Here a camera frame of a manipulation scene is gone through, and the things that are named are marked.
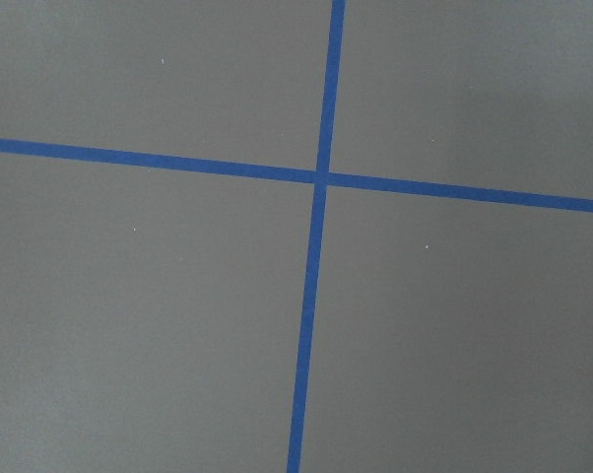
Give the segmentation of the blue tape grid lines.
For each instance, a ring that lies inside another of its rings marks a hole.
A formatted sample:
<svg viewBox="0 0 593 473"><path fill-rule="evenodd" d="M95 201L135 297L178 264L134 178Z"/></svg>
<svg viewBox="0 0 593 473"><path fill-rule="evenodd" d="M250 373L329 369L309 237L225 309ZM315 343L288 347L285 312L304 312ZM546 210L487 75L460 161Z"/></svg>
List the blue tape grid lines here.
<svg viewBox="0 0 593 473"><path fill-rule="evenodd" d="M330 7L324 86L314 169L282 168L154 153L0 138L0 153L4 154L133 166L148 169L190 171L211 175L249 177L263 180L303 183L311 186L312 204L309 217L307 256L299 318L296 373L287 453L286 469L289 472L298 472L301 467L312 340L326 218L327 193L329 188L344 187L404 195L417 195L422 197L449 198L455 200L468 200L474 202L515 205L518 207L533 207L593 214L593 199L587 198L332 171L332 145L341 68L345 11L345 2L332 2Z"/></svg>

